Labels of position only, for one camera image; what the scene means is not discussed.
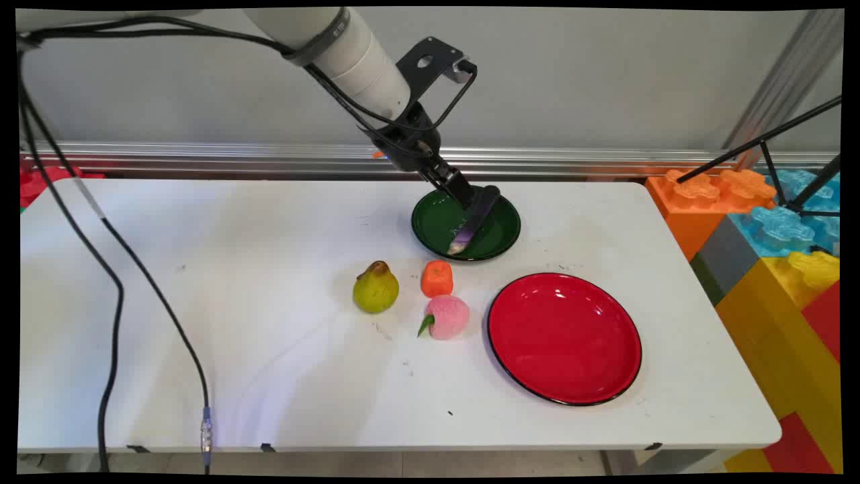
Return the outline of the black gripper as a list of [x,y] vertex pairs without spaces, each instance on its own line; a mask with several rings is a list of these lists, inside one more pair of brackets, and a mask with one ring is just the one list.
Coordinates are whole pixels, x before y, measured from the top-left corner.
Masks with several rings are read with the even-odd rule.
[[436,190],[456,201],[464,210],[475,197],[465,175],[445,160],[440,160],[441,136],[420,102],[415,102],[387,125],[368,132],[372,144],[403,172],[417,172]]

